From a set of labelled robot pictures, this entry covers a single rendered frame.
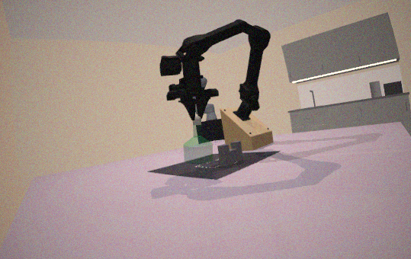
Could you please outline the green glass bottle with white cap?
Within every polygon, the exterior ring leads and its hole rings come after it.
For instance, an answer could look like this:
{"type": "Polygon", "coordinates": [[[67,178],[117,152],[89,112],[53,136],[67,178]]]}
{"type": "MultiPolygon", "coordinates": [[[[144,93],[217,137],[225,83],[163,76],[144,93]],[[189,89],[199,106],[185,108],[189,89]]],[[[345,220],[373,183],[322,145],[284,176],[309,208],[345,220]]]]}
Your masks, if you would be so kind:
{"type": "Polygon", "coordinates": [[[213,143],[202,136],[201,118],[193,120],[193,137],[183,144],[184,161],[190,164],[204,164],[213,161],[213,143]]]}

